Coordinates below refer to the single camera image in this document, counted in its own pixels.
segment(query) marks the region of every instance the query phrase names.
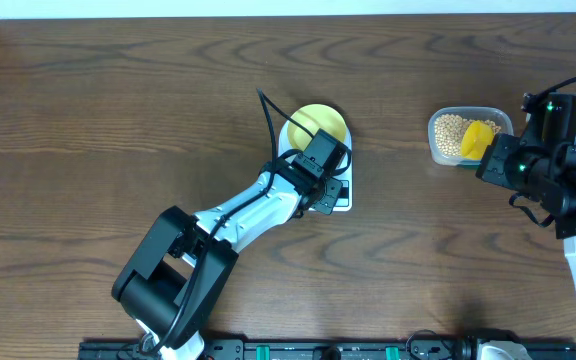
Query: plastic container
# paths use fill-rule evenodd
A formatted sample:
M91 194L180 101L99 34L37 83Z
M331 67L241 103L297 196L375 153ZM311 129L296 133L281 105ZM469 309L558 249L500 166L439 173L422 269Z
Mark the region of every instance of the plastic container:
M497 126L501 126L501 133L514 135L512 131L512 123L506 113L499 109L489 107L477 106L457 106L443 108L437 111L428 122L428 143L430 144L430 154L432 159L441 165L451 166L478 166L481 161L469 160L461 156L448 156L442 153L437 147L437 139L435 138L435 122L441 115L459 115L468 120L492 120Z

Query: wood grain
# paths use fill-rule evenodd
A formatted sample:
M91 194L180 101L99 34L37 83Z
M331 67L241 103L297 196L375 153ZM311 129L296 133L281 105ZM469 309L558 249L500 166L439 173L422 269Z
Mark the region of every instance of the wood grain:
M576 15L0 21L0 358L138 335L112 282L168 206L254 181L270 154L256 87L287 112L343 112L354 208L247 248L207 329L576 339L562 243L427 144L445 106L497 107L520 132L521 95L573 75Z

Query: wooden table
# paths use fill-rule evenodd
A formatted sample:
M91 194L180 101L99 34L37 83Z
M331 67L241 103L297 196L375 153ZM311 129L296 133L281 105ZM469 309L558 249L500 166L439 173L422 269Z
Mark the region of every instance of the wooden table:
M354 207L247 248L208 329L576 340L553 229L427 143L452 105L499 108L520 133L522 94L573 75L576 15L0 21L0 358L138 335L111 285L161 211L254 181L270 156L256 87L287 112L343 110Z

